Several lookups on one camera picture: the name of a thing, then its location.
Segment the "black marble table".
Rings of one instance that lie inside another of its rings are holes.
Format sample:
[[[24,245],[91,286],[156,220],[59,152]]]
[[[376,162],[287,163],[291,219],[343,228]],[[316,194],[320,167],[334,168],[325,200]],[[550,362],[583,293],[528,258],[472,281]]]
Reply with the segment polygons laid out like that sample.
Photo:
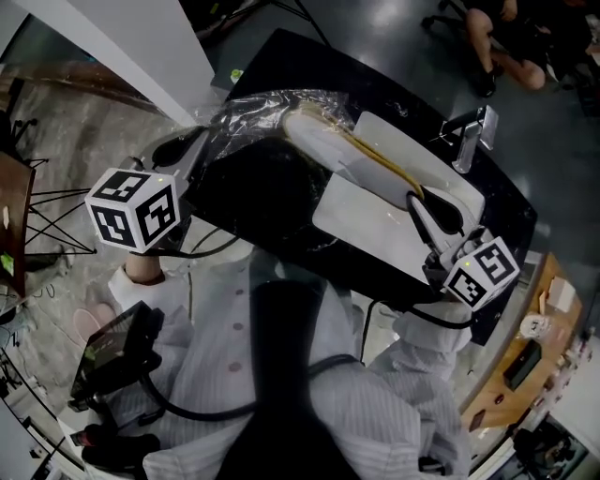
[[[349,119],[376,114],[424,146],[441,165],[457,153],[456,147],[435,139],[443,117],[424,100],[342,52],[278,29],[229,94],[216,127],[217,160],[201,161],[192,175],[187,198],[197,217],[392,309],[440,300],[430,286],[312,224],[331,175],[289,142],[271,133],[237,153],[223,152],[230,139],[230,113],[246,108],[260,93],[304,87],[336,93]]]

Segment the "black flat box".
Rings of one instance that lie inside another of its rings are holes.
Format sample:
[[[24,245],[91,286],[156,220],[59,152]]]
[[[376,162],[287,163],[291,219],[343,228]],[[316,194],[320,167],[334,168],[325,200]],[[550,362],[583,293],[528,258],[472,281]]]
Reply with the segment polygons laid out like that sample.
[[[542,359],[542,346],[531,339],[503,373],[505,386],[516,391]]]

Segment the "person's left forearm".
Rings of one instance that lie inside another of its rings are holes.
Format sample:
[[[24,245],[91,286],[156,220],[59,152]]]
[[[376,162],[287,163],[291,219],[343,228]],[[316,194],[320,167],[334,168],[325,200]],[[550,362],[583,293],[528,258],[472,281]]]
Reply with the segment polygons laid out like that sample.
[[[108,287],[121,311],[144,302],[151,309],[160,309],[167,321],[175,318],[190,323],[188,284],[180,276],[165,273],[159,257],[129,253]]]

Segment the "clear plastic bag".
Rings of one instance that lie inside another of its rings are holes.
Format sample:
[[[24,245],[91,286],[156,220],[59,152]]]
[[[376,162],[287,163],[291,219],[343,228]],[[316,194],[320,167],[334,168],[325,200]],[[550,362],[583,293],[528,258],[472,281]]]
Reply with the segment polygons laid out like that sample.
[[[327,128],[352,129],[345,93],[321,89],[278,89],[226,101],[207,124],[204,164],[221,160],[257,141],[288,136],[285,121],[295,113]]]

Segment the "white cardboard box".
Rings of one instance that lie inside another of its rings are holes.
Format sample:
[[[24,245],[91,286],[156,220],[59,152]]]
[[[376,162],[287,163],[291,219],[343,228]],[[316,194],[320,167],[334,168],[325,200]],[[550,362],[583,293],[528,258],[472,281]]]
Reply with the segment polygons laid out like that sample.
[[[573,285],[562,277],[552,279],[547,296],[547,304],[564,313],[568,312],[576,296]]]

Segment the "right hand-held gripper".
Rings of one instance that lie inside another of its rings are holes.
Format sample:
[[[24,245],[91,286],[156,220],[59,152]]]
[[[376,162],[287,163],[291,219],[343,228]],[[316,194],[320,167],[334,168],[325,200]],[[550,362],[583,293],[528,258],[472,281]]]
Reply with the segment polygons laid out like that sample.
[[[423,242],[439,249],[447,236],[465,235],[458,208],[432,190],[423,193],[423,198],[413,192],[406,196],[408,212]],[[475,312],[517,278],[519,267],[503,239],[478,226],[443,253],[431,253],[424,272],[433,288],[454,295]]]

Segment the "person's striped grey shirt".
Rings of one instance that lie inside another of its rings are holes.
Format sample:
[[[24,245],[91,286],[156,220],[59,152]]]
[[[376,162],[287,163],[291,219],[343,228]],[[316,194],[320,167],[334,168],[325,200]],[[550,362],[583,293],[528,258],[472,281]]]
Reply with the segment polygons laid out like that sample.
[[[424,458],[440,480],[468,476],[458,353],[397,335],[362,365],[350,293],[261,249],[214,266],[195,299],[155,343],[174,411],[150,427],[148,480],[422,480]]]

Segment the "round white fan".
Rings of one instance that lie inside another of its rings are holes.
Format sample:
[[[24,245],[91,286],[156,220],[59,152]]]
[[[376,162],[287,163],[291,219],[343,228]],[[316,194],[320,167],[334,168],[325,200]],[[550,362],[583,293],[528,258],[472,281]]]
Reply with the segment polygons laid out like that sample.
[[[521,321],[519,333],[523,338],[544,338],[550,327],[549,316],[530,313]]]

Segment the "curved wooden desk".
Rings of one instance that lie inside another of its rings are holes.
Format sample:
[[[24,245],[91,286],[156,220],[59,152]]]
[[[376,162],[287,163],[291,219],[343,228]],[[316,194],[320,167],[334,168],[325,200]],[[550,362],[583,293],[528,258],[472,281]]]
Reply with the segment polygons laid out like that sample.
[[[507,427],[542,393],[572,339],[582,304],[549,303],[551,287],[567,275],[552,253],[541,256],[529,285],[516,287],[500,321],[472,366],[476,382],[461,407],[465,428]]]

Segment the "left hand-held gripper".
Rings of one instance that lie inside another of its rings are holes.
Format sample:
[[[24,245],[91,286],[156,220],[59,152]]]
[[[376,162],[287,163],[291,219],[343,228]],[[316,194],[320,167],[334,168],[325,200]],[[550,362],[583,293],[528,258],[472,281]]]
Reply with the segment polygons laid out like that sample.
[[[102,174],[84,199],[99,241],[137,254],[180,249],[191,223],[182,196],[209,133],[192,129],[162,143],[152,159],[126,157]]]

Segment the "person's right forearm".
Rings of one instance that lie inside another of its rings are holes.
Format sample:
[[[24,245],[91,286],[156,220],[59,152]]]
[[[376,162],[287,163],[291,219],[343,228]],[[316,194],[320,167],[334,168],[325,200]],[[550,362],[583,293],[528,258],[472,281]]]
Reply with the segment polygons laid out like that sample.
[[[435,353],[458,353],[472,338],[471,310],[462,303],[417,304],[400,313],[393,330],[409,345]]]

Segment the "black tablet screen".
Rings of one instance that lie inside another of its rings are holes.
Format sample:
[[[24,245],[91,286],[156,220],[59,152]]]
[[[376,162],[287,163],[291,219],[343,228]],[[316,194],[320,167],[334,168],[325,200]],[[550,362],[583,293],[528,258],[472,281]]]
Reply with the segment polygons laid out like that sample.
[[[69,408],[83,412],[157,369],[154,351],[164,313],[143,301],[101,327],[87,341],[70,391]]]

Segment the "pink basket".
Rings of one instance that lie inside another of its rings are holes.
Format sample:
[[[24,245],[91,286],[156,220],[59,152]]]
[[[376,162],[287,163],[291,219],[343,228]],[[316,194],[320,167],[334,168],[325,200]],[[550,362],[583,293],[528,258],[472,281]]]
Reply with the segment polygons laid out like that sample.
[[[101,302],[76,309],[72,321],[75,331],[81,339],[81,344],[84,345],[93,334],[114,318],[115,311],[113,307],[108,303]]]

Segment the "white rectangular basin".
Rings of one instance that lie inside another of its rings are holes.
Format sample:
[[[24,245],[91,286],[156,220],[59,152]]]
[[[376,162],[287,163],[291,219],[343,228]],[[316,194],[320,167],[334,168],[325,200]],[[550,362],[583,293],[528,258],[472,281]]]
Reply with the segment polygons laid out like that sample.
[[[422,186],[451,194],[469,208],[475,219],[481,218],[485,206],[483,194],[406,133],[372,112],[362,112],[354,134]],[[408,212],[337,174],[322,195],[313,223],[379,258],[392,253],[421,257],[429,254]]]

